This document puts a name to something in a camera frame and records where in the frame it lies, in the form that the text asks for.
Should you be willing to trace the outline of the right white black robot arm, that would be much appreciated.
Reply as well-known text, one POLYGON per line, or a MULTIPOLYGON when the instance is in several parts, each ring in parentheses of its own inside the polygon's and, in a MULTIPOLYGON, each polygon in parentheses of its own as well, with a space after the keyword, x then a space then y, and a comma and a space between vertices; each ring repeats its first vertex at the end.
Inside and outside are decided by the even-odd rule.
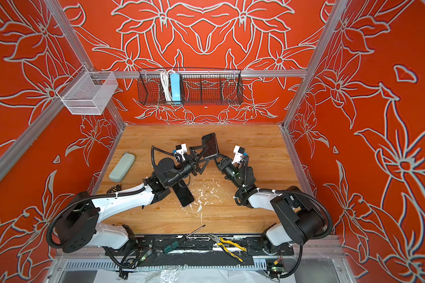
POLYGON ((236 205, 265 209, 276 214, 280 223, 263 232, 263 238, 270 245, 295 243, 302 246, 311 239, 322 239, 331 234, 332 216, 320 201, 296 186, 285 190, 256 186, 248 156, 235 165, 231 158, 220 154, 215 163, 225 179, 236 186, 236 205))

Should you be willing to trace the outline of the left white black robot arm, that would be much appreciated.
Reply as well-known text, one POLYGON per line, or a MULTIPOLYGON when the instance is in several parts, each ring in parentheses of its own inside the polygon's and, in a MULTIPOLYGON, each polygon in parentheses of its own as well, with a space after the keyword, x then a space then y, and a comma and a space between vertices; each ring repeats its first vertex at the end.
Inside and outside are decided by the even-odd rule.
POLYGON ((127 226, 115 227, 103 224, 113 215, 137 207, 145 207, 162 201, 172 191, 181 206, 193 203, 194 197, 185 183, 185 178, 202 174, 218 150, 214 146, 189 147, 175 163, 177 153, 167 152, 166 158, 151 160, 153 172, 142 183, 130 189, 89 196, 81 192, 50 222, 47 244, 65 253, 78 251, 85 246, 103 246, 119 250, 131 240, 127 226))

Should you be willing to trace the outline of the black phone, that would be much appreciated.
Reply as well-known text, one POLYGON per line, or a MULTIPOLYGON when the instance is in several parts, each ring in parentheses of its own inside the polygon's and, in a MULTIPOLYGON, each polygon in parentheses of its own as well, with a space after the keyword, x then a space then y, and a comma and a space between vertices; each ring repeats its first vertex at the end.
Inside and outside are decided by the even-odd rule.
POLYGON ((195 199, 187 185, 176 184, 173 186, 173 190, 182 207, 186 207, 194 202, 195 199))
POLYGON ((215 159, 219 155, 217 137, 215 133, 210 133, 201 138, 204 159, 215 159))

